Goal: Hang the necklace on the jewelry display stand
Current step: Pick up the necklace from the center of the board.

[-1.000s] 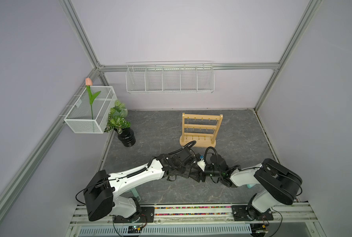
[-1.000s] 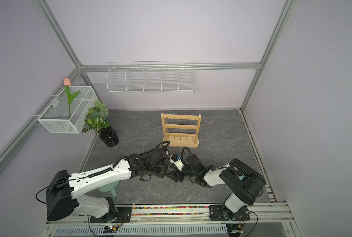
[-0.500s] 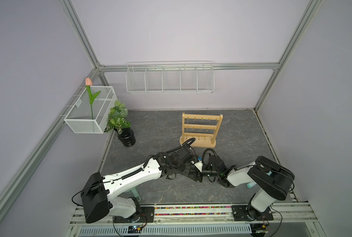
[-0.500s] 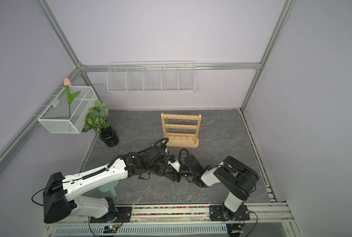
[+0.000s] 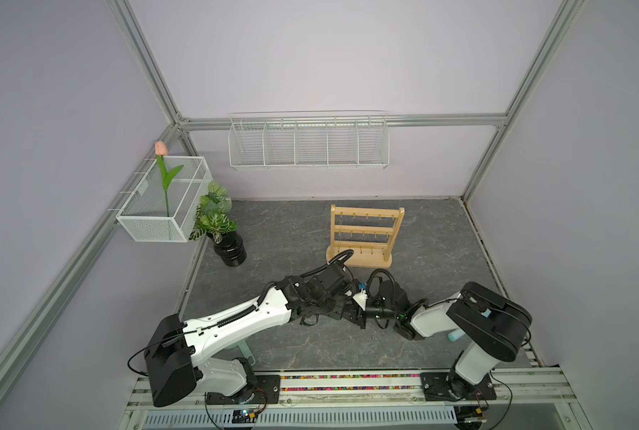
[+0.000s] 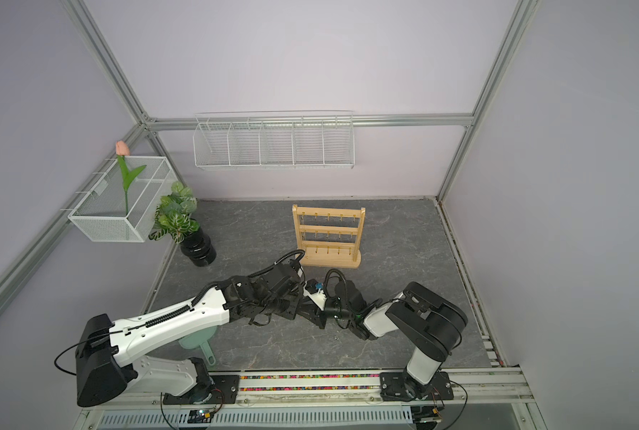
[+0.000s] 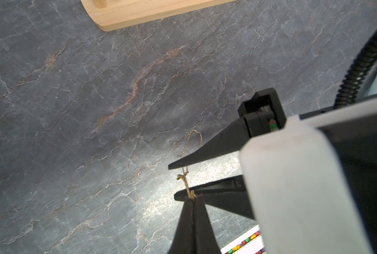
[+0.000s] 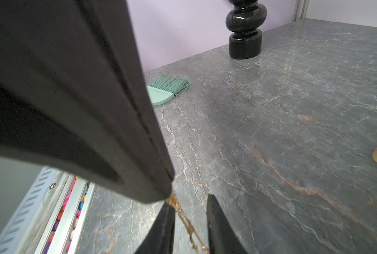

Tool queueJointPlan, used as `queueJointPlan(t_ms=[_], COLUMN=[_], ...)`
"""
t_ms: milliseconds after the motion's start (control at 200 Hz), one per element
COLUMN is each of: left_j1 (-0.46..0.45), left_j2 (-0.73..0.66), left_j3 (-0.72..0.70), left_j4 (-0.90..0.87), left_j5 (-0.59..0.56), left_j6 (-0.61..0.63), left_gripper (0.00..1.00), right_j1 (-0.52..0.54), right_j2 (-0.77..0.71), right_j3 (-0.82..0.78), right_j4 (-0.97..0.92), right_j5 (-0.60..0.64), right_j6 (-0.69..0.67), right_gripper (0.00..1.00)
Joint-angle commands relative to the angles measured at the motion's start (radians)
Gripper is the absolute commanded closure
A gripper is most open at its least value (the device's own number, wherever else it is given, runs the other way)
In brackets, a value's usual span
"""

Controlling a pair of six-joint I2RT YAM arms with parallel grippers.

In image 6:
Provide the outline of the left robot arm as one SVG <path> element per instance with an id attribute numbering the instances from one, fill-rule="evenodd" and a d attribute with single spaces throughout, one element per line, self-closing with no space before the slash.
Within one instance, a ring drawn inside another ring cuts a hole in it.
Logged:
<path id="1" fill-rule="evenodd" d="M 91 318 L 75 351 L 77 405 L 99 406 L 128 392 L 162 393 L 173 404 L 209 401 L 216 387 L 205 360 L 153 358 L 151 352 L 197 331 L 270 313 L 301 280 L 296 270 L 234 276 L 148 315 Z"/>

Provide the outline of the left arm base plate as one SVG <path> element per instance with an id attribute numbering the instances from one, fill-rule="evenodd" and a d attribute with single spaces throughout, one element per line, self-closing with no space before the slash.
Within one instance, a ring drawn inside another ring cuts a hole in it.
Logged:
<path id="1" fill-rule="evenodd" d="M 234 404 L 240 387 L 238 374 L 215 374 L 211 382 L 198 384 L 181 396 L 165 394 L 165 405 Z"/>

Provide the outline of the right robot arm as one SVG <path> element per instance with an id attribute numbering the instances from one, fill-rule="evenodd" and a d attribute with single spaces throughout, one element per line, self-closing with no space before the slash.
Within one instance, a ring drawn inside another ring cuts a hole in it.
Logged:
<path id="1" fill-rule="evenodd" d="M 396 297 L 367 303 L 351 281 L 339 281 L 337 292 L 312 279 L 304 287 L 298 314 L 319 328 L 334 320 L 361 340 L 376 340 L 399 331 L 414 345 L 405 368 L 417 388 L 430 385 L 441 365 L 463 339 L 468 317 L 462 309 L 418 282 Z"/>

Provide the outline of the wooden jewelry display stand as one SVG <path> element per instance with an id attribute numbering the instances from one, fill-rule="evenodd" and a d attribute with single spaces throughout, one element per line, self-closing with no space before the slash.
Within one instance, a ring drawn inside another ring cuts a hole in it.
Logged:
<path id="1" fill-rule="evenodd" d="M 361 244 L 366 209 L 306 207 L 294 204 L 292 219 L 297 246 L 310 267 L 356 269 L 362 263 Z"/>

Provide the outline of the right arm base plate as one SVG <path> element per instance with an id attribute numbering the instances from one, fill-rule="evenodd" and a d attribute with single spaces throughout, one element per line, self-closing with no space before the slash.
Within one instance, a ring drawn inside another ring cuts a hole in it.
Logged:
<path id="1" fill-rule="evenodd" d="M 446 372 L 437 371 L 428 383 L 419 383 L 403 371 L 380 373 L 380 397 L 384 401 L 451 401 L 454 394 Z"/>

